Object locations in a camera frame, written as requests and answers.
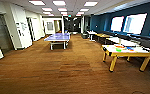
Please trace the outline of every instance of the table leg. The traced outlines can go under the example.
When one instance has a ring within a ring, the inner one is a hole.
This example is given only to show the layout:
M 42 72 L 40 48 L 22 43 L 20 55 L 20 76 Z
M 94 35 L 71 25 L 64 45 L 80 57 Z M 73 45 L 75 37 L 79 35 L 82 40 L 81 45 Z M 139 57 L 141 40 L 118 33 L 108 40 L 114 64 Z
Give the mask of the table leg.
M 128 58 L 127 58 L 127 62 L 130 62 L 130 56 L 128 56 Z
M 64 45 L 64 49 L 66 49 L 66 42 L 65 41 L 63 42 L 63 45 Z
M 113 57 L 113 60 L 112 60 L 112 62 L 111 62 L 111 67 L 110 67 L 110 72 L 113 72 L 113 70 L 114 70 L 114 67 L 115 67 L 115 63 L 116 63 L 116 59 L 117 59 L 117 56 L 114 56 Z
M 105 45 L 106 45 L 106 39 L 105 39 Z
M 51 50 L 53 50 L 53 45 L 52 45 L 52 42 L 51 42 Z
M 93 35 L 91 35 L 91 41 L 92 41 L 92 36 L 93 36 Z
M 146 66 L 147 66 L 147 64 L 148 64 L 148 62 L 149 62 L 149 60 L 150 60 L 150 56 L 149 57 L 146 57 L 145 59 L 144 59 L 144 62 L 143 62 L 143 64 L 141 65 L 141 67 L 140 67 L 140 71 L 144 71 L 145 70 L 145 68 L 146 68 Z
M 103 62 L 105 62 L 105 60 L 106 60 L 106 53 L 104 52 L 104 55 L 103 55 Z

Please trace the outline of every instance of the ceiling light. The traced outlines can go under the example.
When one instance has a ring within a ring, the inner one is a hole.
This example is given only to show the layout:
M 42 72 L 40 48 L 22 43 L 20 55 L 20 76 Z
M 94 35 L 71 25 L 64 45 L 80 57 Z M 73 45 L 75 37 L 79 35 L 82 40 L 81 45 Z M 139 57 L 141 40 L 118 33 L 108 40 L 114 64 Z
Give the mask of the ceiling light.
M 81 9 L 80 11 L 88 11 L 89 9 Z
M 63 16 L 68 16 L 67 14 L 63 14 Z
M 50 12 L 43 12 L 44 14 L 51 14 Z
M 84 14 L 84 12 L 78 12 L 77 14 Z
M 58 8 L 59 11 L 67 11 L 66 8 Z
M 66 3 L 64 1 L 53 1 L 56 6 L 64 6 Z
M 67 14 L 67 12 L 61 12 L 61 14 Z
M 45 5 L 42 1 L 29 1 L 29 2 L 34 5 Z
M 51 8 L 42 8 L 44 11 L 52 11 Z
M 84 6 L 95 6 L 98 2 L 86 2 Z
M 76 16 L 81 16 L 81 14 L 76 14 Z
M 48 16 L 55 16 L 55 15 L 53 15 L 53 14 L 49 14 Z

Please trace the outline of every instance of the doorway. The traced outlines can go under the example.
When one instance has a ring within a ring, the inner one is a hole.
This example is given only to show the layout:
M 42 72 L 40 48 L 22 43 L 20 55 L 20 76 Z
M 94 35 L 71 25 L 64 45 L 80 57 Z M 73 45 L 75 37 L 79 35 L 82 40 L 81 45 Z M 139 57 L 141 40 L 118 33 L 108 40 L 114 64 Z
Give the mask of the doorway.
M 0 15 L 0 49 L 3 54 L 14 50 L 3 15 Z

